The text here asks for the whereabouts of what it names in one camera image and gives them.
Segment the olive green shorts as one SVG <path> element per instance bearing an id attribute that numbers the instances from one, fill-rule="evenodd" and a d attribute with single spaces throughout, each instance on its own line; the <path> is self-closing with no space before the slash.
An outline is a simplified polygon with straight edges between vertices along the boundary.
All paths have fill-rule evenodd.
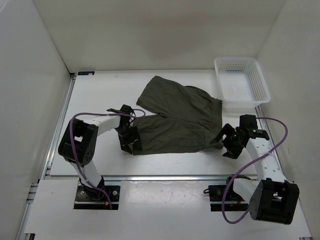
<path id="1" fill-rule="evenodd" d="M 134 155 L 196 153 L 221 150 L 214 139 L 223 127 L 222 101 L 195 86 L 154 76 L 136 104 L 149 116 L 136 119 L 141 150 Z"/>

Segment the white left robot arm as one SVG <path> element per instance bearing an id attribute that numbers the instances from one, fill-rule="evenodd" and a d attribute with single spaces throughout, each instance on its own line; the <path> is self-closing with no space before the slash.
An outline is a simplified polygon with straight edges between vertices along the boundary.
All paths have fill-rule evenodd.
<path id="1" fill-rule="evenodd" d="M 142 149 L 138 128 L 133 126 L 137 118 L 135 110 L 124 104 L 119 110 L 109 108 L 106 113 L 78 113 L 69 121 L 58 154 L 74 167 L 93 200 L 100 200 L 105 194 L 104 179 L 93 163 L 97 138 L 115 130 L 120 149 L 132 155 L 134 150 Z"/>

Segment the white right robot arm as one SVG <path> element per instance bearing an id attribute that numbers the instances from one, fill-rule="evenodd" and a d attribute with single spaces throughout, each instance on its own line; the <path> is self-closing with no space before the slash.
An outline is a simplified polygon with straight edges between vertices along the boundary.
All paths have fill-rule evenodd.
<path id="1" fill-rule="evenodd" d="M 251 161 L 232 175 L 225 186 L 221 200 L 221 212 L 226 216 L 226 198 L 241 197 L 247 204 L 245 211 L 252 220 L 289 225 L 292 223 L 300 190 L 289 182 L 275 161 L 270 147 L 270 137 L 263 129 L 249 123 L 236 128 L 225 124 L 216 138 L 226 148 L 224 156 L 236 159 L 243 149 Z"/>

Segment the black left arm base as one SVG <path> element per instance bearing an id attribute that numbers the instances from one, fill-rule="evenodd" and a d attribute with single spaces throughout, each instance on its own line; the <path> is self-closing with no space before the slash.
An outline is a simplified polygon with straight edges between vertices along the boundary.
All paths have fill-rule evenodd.
<path id="1" fill-rule="evenodd" d="M 111 204 L 104 193 L 95 189 L 91 191 L 78 182 L 73 208 L 75 210 L 118 210 L 121 186 L 105 185 L 104 191 L 109 196 Z"/>

